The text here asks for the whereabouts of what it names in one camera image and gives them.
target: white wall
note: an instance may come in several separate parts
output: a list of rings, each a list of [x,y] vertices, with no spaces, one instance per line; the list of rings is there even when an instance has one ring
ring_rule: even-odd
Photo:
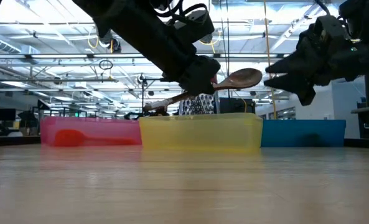
[[[345,138],[360,138],[358,116],[351,114],[357,109],[357,102],[365,96],[364,77],[354,82],[333,83],[332,98],[334,100],[334,118],[346,120]]]
[[[334,118],[334,104],[332,100],[332,87],[329,86],[317,86],[315,87],[317,92],[313,102],[309,106],[302,106],[298,97],[292,94],[289,100],[281,100],[276,102],[276,110],[284,110],[287,108],[295,107],[296,119],[328,119]],[[264,105],[256,107],[256,114],[266,114],[273,112],[272,105]]]

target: red plastic bin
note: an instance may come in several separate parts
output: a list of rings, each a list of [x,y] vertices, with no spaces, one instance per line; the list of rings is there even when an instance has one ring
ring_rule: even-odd
[[[132,139],[141,145],[139,121],[102,119],[46,117],[40,122],[40,140],[42,144],[53,146],[58,131],[74,129],[91,138],[123,138]],[[93,146],[93,141],[85,141],[84,146]]]

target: translucent container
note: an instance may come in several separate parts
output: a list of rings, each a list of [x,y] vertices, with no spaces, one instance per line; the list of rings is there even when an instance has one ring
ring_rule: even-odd
[[[139,121],[72,117],[44,118],[40,122],[42,144],[53,146],[56,133],[62,129],[74,129],[94,139],[130,139],[141,145]],[[85,141],[83,146],[100,145],[100,143],[102,142]]]
[[[263,120],[251,113],[159,116],[140,119],[144,149],[258,151]]]

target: yellow cable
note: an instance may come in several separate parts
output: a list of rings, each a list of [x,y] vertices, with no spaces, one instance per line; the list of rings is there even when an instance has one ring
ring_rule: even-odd
[[[209,43],[209,44],[206,44],[206,43],[204,43],[204,42],[202,42],[201,40],[199,41],[201,44],[203,44],[203,45],[215,45],[218,41],[220,41],[220,37],[222,36],[222,32],[219,32],[219,36],[217,37],[217,40],[215,41],[215,42],[213,42],[213,43]]]
[[[113,50],[113,41],[112,40],[111,40],[110,52],[111,52],[111,54],[114,52],[114,50]]]
[[[211,45],[211,47],[212,47],[213,53],[216,53],[215,52],[215,47],[213,46],[213,44]]]
[[[90,34],[91,34],[91,31],[89,31],[89,36],[87,37],[87,43],[89,44],[89,46],[93,49],[97,48],[98,47],[98,36],[97,36],[97,42],[96,42],[96,45],[93,46],[91,43],[90,43]]]
[[[240,97],[239,96],[239,94],[236,92],[236,91],[233,91],[242,101],[244,101],[244,104],[245,104],[245,111],[244,111],[244,113],[246,113],[246,110],[247,110],[247,107],[248,107],[248,105],[246,105],[246,101],[242,98],[242,97]]]
[[[264,4],[264,26],[266,27],[267,59],[268,59],[268,63],[270,66],[270,44],[269,44],[269,29],[268,29],[268,21],[267,21],[266,0],[263,0],[263,4]],[[277,119],[276,102],[274,100],[274,90],[273,89],[271,89],[271,99],[273,100],[274,119]]]

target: wooden spoon handle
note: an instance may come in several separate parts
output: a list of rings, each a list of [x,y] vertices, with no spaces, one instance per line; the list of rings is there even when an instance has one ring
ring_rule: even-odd
[[[171,104],[174,104],[174,103],[177,103],[179,101],[185,100],[190,96],[191,95],[188,92],[185,92],[185,93],[182,93],[180,95],[168,98],[166,100],[160,100],[160,101],[148,103],[144,106],[144,110],[145,111],[150,111],[150,110],[155,110],[155,109],[158,109],[158,108],[166,108],[167,106],[169,106]]]

